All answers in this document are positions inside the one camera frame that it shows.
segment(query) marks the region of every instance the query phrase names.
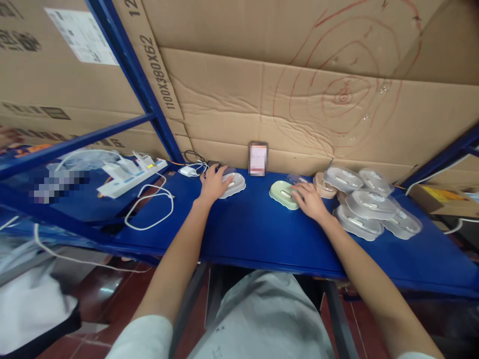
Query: white cable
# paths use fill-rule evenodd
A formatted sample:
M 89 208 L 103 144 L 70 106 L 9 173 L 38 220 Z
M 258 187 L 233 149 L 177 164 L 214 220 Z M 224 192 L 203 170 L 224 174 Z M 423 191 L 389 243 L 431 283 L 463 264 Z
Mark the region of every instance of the white cable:
M 16 221 L 17 219 L 19 219 L 19 218 L 20 218 L 20 216 L 15 216 L 15 217 L 13 217 L 12 219 L 8 220 L 4 225 L 2 225 L 2 226 L 0 227 L 0 231 L 1 231 L 2 229 L 7 228 L 10 224 L 12 224 L 13 222 L 15 222 L 15 221 Z
M 69 260 L 69 261 L 72 261 L 72 262 L 76 262 L 76 263 L 93 264 L 93 265 L 96 265 L 96 266 L 99 266 L 99 267 L 110 268 L 110 269 L 114 269 L 114 270 L 117 270 L 117 271 L 120 271 L 120 272 L 146 273 L 146 272 L 148 272 L 148 271 L 151 269 L 151 267 L 150 267 L 150 268 L 148 268 L 146 271 L 136 271 L 136 270 L 132 270 L 132 269 L 115 268 L 115 267 L 112 267 L 112 266 L 109 266 L 109 265 L 105 265 L 105 264 L 99 264 L 99 263 L 95 263 L 95 262 L 82 261 L 82 260 L 79 260 L 79 259 L 70 258 L 70 257 L 65 257 L 65 256 L 62 256 L 62 255 L 56 254 L 56 253 L 53 252 L 50 248 L 48 248 L 48 247 L 45 246 L 42 242 L 40 242 L 40 236 L 38 235 L 38 227 L 39 227 L 39 226 L 38 226 L 38 223 L 35 223 L 35 224 L 33 225 L 33 238 L 34 238 L 34 240 L 35 240 L 35 243 L 36 243 L 41 249 L 43 249 L 45 252 L 48 252 L 49 254 L 51 254 L 51 255 L 54 256 L 54 257 L 66 259 L 66 260 Z
M 119 158 L 121 158 L 121 159 L 123 158 L 122 155 L 120 155 L 120 154 L 118 154 L 118 153 L 116 153 L 116 152 L 113 152 L 113 151 L 108 151 L 108 150 L 81 150 L 81 151 L 75 151 L 75 152 L 70 153 L 67 157 L 65 157 L 65 158 L 58 164 L 58 166 L 56 167 L 55 171 L 58 171 L 58 170 L 61 168 L 61 166 L 63 166 L 63 164 L 64 164 L 70 157 L 73 157 L 73 156 L 75 156 L 75 155 L 77 155 L 77 154 L 79 154 L 79 153 L 82 153 L 82 152 L 91 152 L 91 151 L 100 151 L 100 152 L 113 153 L 113 154 L 117 155 Z
M 477 222 L 479 223 L 479 219 L 467 219 L 467 218 L 459 218 L 459 223 L 458 225 L 449 230 L 449 231 L 446 231 L 446 232 L 443 232 L 444 234 L 451 234 L 451 233 L 454 233 L 454 232 L 457 232 L 458 230 L 460 230 L 462 227 L 463 227 L 463 221 L 466 221 L 466 222 Z
M 191 166 L 196 166 L 196 165 L 200 165 L 200 166 L 199 166 L 198 168 L 195 168 L 195 169 L 198 171 L 200 168 L 203 168 L 203 172 L 201 172 L 200 174 L 191 175 L 190 177 L 199 177 L 199 176 L 201 176 L 203 173 L 205 173 L 208 168 L 210 168 L 210 166 L 208 166 L 208 164 L 207 164 L 206 162 L 203 162 L 203 161 L 200 161 L 200 160 L 198 160 L 198 163 L 189 164 L 189 165 L 184 166 L 183 168 L 185 168 L 185 167 L 191 167 Z
M 424 182 L 424 181 L 426 181 L 426 180 L 429 180 L 429 179 L 431 179 L 432 177 L 437 176 L 438 174 L 440 174 L 440 173 L 442 173 L 442 172 L 444 172 L 444 171 L 450 169 L 451 167 L 454 167 L 455 165 L 457 165 L 457 164 L 459 164 L 460 162 L 464 161 L 464 160 L 465 160 L 467 157 L 469 157 L 469 156 L 470 156 L 470 155 L 467 154 L 467 155 L 465 155 L 464 157 L 461 157 L 460 159 L 458 159 L 458 160 L 457 160 L 456 162 L 454 162 L 452 165 L 449 165 L 449 166 L 443 168 L 442 170 L 437 171 L 436 173 L 433 173 L 433 174 L 430 175 L 430 176 L 427 176 L 425 179 L 422 179 L 422 180 L 419 180 L 419 181 L 417 181 L 417 182 L 414 182 L 412 185 L 410 185 L 410 186 L 408 187 L 408 189 L 407 189 L 407 191 L 406 191 L 406 195 L 409 194 L 409 191 L 411 190 L 411 188 L 412 188 L 413 186 L 417 185 L 418 183 L 421 183 L 421 182 Z
M 170 191 L 168 191 L 167 189 L 164 189 L 163 188 L 163 185 L 161 187 L 158 187 L 158 186 L 155 186 L 155 185 L 152 185 L 152 184 L 146 184 L 144 185 L 141 190 L 140 190 L 140 193 L 138 194 L 138 197 L 140 196 L 141 192 L 143 191 L 143 189 L 145 187 L 155 187 L 157 188 L 158 190 L 154 193 L 154 194 L 151 194 L 151 195 L 148 195 L 148 196 L 144 196 L 144 197 L 141 197 L 138 201 L 135 202 L 135 204 L 133 205 L 133 207 L 131 207 L 130 211 L 128 212 L 128 214 L 126 215 L 125 217 L 125 224 L 132 228 L 132 229 L 135 229 L 135 230 L 147 230 L 147 229 L 150 229 L 154 226 L 156 226 L 158 223 L 161 223 L 163 222 L 166 218 L 168 218 L 170 216 L 170 214 L 173 213 L 173 208 L 174 208 L 174 205 L 173 205 L 173 195 L 170 193 Z M 158 193 L 159 190 L 163 190 L 165 191 L 166 193 Z M 147 199 L 147 198 L 152 198 L 152 197 L 156 197 L 156 196 L 159 196 L 159 195 L 167 195 L 169 197 L 169 199 L 171 200 L 171 210 L 170 210 L 170 213 L 168 213 L 166 216 L 164 216 L 162 219 L 160 219 L 158 222 L 146 227 L 146 228 L 138 228 L 138 227 L 135 227 L 134 225 L 128 223 L 128 217 L 131 215 L 131 212 L 133 212 L 133 210 L 136 208 L 137 204 L 140 203 L 140 201 L 144 200 L 144 199 Z

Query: blurred label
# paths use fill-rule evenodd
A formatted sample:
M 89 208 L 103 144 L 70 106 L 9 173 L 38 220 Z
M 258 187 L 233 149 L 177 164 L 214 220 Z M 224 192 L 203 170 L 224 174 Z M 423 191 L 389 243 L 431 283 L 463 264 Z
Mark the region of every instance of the blurred label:
M 45 8 L 78 60 L 87 63 L 118 65 L 100 27 L 88 11 Z

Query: white power strip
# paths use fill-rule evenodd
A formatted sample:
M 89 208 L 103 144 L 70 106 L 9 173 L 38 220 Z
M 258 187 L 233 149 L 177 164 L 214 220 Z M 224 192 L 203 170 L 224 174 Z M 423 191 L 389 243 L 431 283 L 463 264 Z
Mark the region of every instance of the white power strip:
M 147 171 L 141 171 L 140 173 L 131 176 L 124 182 L 118 180 L 111 180 L 110 182 L 104 184 L 101 187 L 98 187 L 97 190 L 103 196 L 110 197 L 110 198 L 118 198 L 122 194 L 126 193 L 127 191 L 131 190 L 133 187 L 139 185 L 141 182 L 146 180 L 148 177 L 151 177 L 156 172 L 162 170 L 167 166 L 167 162 L 165 160 L 159 160 L 155 163 L 153 167 L 148 169 Z

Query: left hand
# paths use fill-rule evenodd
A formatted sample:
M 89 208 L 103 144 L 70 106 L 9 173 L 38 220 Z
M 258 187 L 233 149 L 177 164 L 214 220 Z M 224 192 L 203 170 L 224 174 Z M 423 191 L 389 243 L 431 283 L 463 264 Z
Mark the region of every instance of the left hand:
M 223 173 L 228 166 L 223 166 L 216 172 L 217 167 L 218 164 L 214 164 L 208 168 L 204 174 L 200 175 L 202 187 L 198 200 L 208 205 L 212 205 L 218 198 L 225 194 L 228 185 L 233 181 L 233 176 L 230 176 L 223 183 Z

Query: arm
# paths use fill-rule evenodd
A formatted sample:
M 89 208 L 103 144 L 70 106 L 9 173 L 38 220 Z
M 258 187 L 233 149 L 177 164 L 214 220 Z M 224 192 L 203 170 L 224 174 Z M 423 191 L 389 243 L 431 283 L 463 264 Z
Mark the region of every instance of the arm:
M 233 180 L 230 177 L 222 183 L 223 172 L 227 167 L 221 167 L 216 172 L 217 166 L 211 166 L 206 171 L 206 177 L 200 176 L 201 194 L 193 202 L 190 214 L 163 256 L 132 321 L 156 314 L 166 317 L 172 325 L 175 324 L 186 288 L 198 263 L 211 206 L 225 193 Z
M 314 185 L 297 184 L 301 209 L 323 228 L 364 303 L 373 314 L 391 357 L 419 352 L 443 359 L 443 355 L 414 315 L 399 290 L 376 262 L 341 227 L 326 209 Z

